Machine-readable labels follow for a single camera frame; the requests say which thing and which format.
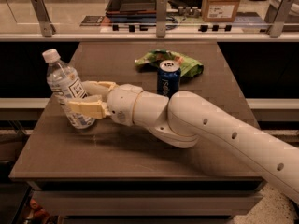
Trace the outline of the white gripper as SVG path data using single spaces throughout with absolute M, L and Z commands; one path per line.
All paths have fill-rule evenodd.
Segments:
M 143 91 L 131 84 L 118 85 L 112 81 L 83 81 L 84 90 L 90 95 L 85 98 L 73 98 L 66 105 L 75 113 L 104 119 L 111 113 L 114 122 L 125 126 L 133 125 L 135 101 Z

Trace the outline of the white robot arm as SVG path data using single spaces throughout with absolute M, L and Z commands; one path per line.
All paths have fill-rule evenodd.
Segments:
M 299 203 L 299 149 L 216 107 L 179 91 L 168 98 L 131 85 L 86 81 L 89 96 L 71 98 L 74 112 L 140 126 L 169 145 L 189 148 L 206 139 L 227 149 L 291 200 Z

